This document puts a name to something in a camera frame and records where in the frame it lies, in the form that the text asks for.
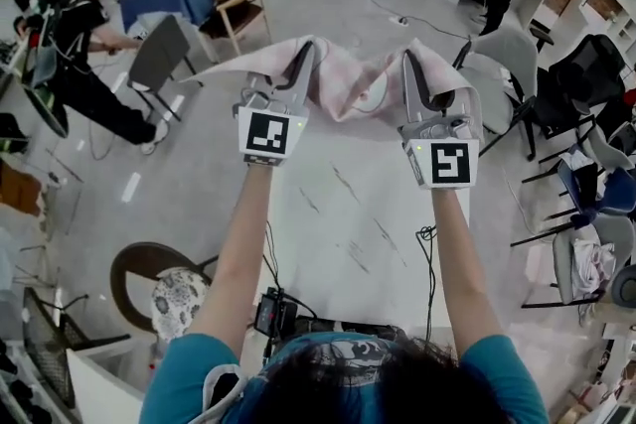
black hair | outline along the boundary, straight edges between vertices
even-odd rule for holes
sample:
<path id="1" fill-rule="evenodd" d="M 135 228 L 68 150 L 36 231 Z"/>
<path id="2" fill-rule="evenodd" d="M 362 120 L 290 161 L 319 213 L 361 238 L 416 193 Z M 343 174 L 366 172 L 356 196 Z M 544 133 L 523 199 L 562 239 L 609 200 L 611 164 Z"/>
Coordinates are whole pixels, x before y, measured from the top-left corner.
<path id="1" fill-rule="evenodd" d="M 319 362 L 322 349 L 314 344 L 272 366 L 268 383 L 242 422 L 361 422 L 359 391 L 347 390 L 351 378 L 344 357 L 333 345 L 330 348 L 327 365 Z M 470 422 L 475 416 L 489 424 L 510 422 L 484 380 L 460 367 L 450 350 L 425 341 L 394 343 L 377 377 L 373 390 L 380 422 L 412 422 L 416 416 L 427 422 Z"/>
<path id="2" fill-rule="evenodd" d="M 18 32 L 18 26 L 22 23 L 22 22 L 26 22 L 27 19 L 24 16 L 19 16 L 17 17 L 14 21 L 13 21 L 13 30 L 16 31 L 16 34 L 19 36 L 20 33 Z"/>

teal sleeve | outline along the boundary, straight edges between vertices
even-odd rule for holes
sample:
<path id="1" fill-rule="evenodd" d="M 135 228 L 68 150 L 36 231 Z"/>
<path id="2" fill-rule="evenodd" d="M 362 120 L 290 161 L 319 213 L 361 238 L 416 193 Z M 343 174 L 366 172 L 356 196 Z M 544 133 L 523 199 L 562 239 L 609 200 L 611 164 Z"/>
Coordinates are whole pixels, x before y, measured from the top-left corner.
<path id="1" fill-rule="evenodd" d="M 238 364 L 223 342 L 189 334 L 170 343 L 148 388 L 140 424 L 182 424 L 201 414 L 203 384 L 217 365 Z"/>
<path id="2" fill-rule="evenodd" d="M 539 390 L 507 336 L 478 341 L 459 364 L 490 385 L 499 405 L 517 424 L 549 422 Z"/>

gray floor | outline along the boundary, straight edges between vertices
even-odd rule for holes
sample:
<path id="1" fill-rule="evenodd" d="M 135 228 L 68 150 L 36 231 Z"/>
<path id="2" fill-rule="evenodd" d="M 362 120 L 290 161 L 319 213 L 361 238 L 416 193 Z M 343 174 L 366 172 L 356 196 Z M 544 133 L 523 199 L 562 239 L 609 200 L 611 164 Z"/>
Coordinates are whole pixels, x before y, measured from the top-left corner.
<path id="1" fill-rule="evenodd" d="M 478 9 L 471 2 L 453 8 L 438 0 L 376 1 L 402 14 L 429 20 L 454 34 L 467 36 L 479 30 L 469 20 Z M 464 43 L 420 21 L 411 20 L 408 27 L 400 27 L 389 20 L 390 13 L 371 0 L 266 3 L 274 41 L 314 34 L 360 58 L 368 58 L 419 38 L 449 61 Z M 115 4 L 110 3 L 109 9 L 113 23 L 120 23 Z M 254 34 L 245 42 L 247 48 L 258 48 L 265 42 L 264 33 Z M 200 70 L 205 66 L 205 57 L 193 45 L 192 58 Z M 229 45 L 220 53 L 222 57 L 232 54 Z M 131 59 L 131 55 L 122 54 L 105 61 L 100 55 L 93 58 L 93 64 L 107 64 L 100 76 L 112 84 Z M 187 74 L 186 70 L 178 73 L 179 77 Z M 112 259 L 127 244 L 141 240 L 162 242 L 196 261 L 218 252 L 245 171 L 231 116 L 241 82 L 240 76 L 218 76 L 208 80 L 204 89 L 194 82 L 169 83 L 165 87 L 168 101 L 177 94 L 184 95 L 185 100 L 180 108 L 183 122 L 173 119 L 166 142 L 155 154 L 145 157 L 138 148 L 115 139 L 110 153 L 101 161 L 93 160 L 90 145 L 101 156 L 111 135 L 92 126 L 90 143 L 85 118 L 71 112 L 71 135 L 60 140 L 41 125 L 18 87 L 12 87 L 0 101 L 0 109 L 15 112 L 23 129 L 34 136 L 28 161 L 68 179 L 54 203 L 56 228 L 49 254 L 60 268 L 65 298 L 90 295 L 89 301 L 75 308 L 74 313 L 91 336 L 128 330 L 111 301 L 108 280 Z M 124 102 L 141 107 L 140 100 L 125 87 L 118 95 Z M 563 138 L 551 144 L 540 139 L 540 155 L 567 145 L 568 140 Z M 55 151 L 83 179 L 83 184 L 51 160 L 46 148 Z M 584 373 L 589 349 L 599 338 L 599 330 L 597 326 L 581 328 L 574 308 L 520 309 L 538 279 L 550 282 L 552 252 L 545 243 L 511 251 L 511 240 L 529 234 L 511 189 L 519 196 L 531 229 L 540 226 L 542 216 L 566 208 L 566 204 L 558 202 L 557 183 L 541 181 L 521 188 L 523 178 L 540 170 L 537 163 L 526 161 L 525 151 L 525 142 L 515 130 L 480 160 L 478 184 L 472 191 L 470 226 L 500 319 L 538 382 L 546 404 L 554 407 L 569 384 Z M 123 203 L 122 193 L 135 172 L 141 180 L 132 200 Z M 0 210 L 0 219 L 22 245 L 39 238 L 32 221 L 6 209 Z M 449 338 L 448 331 L 435 331 L 435 336 L 442 341 Z"/>

pink checkered cloth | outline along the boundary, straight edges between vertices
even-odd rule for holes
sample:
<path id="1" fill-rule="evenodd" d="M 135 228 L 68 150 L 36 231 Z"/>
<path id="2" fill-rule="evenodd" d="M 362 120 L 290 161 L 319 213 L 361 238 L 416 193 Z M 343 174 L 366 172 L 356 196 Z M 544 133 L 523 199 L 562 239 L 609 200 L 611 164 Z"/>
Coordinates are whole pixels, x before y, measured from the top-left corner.
<path id="1" fill-rule="evenodd" d="M 455 90 L 455 103 L 459 103 L 463 113 L 472 117 L 473 134 L 482 137 L 477 91 L 453 66 L 417 39 L 391 54 L 360 62 L 345 49 L 324 38 L 304 36 L 213 66 L 194 78 L 222 71 L 251 71 L 272 77 L 283 76 L 289 63 L 307 41 L 312 41 L 316 47 L 309 97 L 335 121 L 368 117 L 403 103 L 401 63 L 404 51 L 409 49 L 419 59 L 431 93 L 437 95 Z"/>

teal t-shirt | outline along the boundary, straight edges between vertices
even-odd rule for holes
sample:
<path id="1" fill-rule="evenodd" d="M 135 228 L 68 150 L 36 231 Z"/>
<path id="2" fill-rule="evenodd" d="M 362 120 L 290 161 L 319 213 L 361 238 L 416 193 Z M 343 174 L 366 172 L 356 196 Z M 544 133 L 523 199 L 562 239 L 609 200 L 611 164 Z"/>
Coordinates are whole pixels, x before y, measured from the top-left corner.
<path id="1" fill-rule="evenodd" d="M 277 362 L 312 343 L 333 345 L 342 354 L 351 375 L 349 390 L 359 390 L 361 421 L 379 422 L 380 411 L 374 383 L 377 368 L 392 344 L 374 336 L 356 333 L 314 333 L 288 343 L 261 375 L 249 380 L 242 397 L 225 412 L 222 422 L 245 422 L 253 403 L 267 383 L 266 372 Z M 166 357 L 148 389 L 141 424 L 186 424 L 202 413 L 203 387 L 208 373 L 217 366 L 239 364 L 221 341 L 204 335 L 188 335 L 170 344 Z M 537 386 L 506 336 L 491 336 L 473 345 L 460 359 L 461 368 L 486 381 L 499 405 L 516 424 L 546 424 L 548 414 Z"/>

